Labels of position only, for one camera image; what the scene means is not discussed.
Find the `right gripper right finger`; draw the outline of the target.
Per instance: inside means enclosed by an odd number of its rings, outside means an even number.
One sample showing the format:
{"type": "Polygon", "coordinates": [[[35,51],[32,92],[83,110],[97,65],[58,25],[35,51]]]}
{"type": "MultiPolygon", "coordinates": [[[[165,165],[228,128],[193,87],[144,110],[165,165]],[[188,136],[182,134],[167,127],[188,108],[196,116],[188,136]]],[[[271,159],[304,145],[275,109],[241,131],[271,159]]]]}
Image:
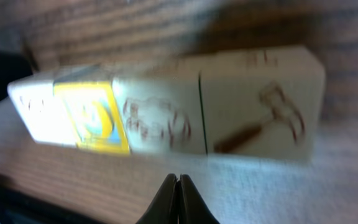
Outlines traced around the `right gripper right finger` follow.
{"type": "Polygon", "coordinates": [[[219,224],[198,192],[192,179],[182,174],[178,189],[178,222],[180,224],[219,224]]]}

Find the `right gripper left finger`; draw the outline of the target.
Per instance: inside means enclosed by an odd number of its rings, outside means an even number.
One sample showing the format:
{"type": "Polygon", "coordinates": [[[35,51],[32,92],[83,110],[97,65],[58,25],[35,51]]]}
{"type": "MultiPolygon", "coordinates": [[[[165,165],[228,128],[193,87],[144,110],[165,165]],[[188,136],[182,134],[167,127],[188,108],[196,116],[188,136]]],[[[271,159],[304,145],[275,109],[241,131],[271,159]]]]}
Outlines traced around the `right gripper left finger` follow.
{"type": "Polygon", "coordinates": [[[177,182],[175,174],[166,176],[149,207],[136,222],[137,224],[178,223],[177,182]]]}

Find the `red edged frog block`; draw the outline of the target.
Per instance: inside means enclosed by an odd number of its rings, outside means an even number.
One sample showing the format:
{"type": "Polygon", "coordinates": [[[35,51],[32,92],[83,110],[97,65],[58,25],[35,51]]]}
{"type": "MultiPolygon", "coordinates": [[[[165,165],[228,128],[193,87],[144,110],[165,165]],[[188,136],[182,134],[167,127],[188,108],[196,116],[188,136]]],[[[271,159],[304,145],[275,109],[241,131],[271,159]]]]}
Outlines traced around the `red edged frog block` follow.
{"type": "Polygon", "coordinates": [[[52,74],[39,73],[10,82],[7,92],[35,142],[75,147],[70,120],[53,95],[53,83],[52,74]]]}

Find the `yellow G letter block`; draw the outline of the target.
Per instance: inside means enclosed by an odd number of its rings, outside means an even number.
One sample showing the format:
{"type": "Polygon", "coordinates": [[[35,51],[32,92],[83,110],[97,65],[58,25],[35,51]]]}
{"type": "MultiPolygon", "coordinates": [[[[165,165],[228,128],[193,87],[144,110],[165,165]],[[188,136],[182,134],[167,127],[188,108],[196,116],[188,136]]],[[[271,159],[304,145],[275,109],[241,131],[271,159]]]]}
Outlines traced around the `yellow G letter block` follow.
{"type": "Polygon", "coordinates": [[[53,95],[63,103],[75,145],[100,153],[131,153],[113,92],[111,71],[93,65],[53,81],[53,95]]]}

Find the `animal picture wooden block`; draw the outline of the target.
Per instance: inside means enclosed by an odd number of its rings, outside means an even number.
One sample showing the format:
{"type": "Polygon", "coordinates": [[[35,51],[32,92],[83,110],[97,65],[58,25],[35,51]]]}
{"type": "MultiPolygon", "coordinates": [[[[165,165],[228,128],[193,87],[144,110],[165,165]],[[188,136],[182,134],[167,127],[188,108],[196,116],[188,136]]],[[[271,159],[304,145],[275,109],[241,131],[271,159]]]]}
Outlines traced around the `animal picture wooden block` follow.
{"type": "Polygon", "coordinates": [[[130,148],[135,153],[205,154],[195,60],[107,66],[130,148]]]}

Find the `hammer picture wooden block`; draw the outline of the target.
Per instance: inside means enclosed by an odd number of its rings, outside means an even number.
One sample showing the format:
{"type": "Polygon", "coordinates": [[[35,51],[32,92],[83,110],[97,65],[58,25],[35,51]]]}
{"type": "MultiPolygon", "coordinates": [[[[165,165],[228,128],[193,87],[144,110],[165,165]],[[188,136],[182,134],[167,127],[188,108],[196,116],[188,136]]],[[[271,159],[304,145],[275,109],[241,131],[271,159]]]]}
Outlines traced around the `hammer picture wooden block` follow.
{"type": "Polygon", "coordinates": [[[304,47],[220,53],[200,71],[210,154],[306,161],[326,72],[304,47]]]}

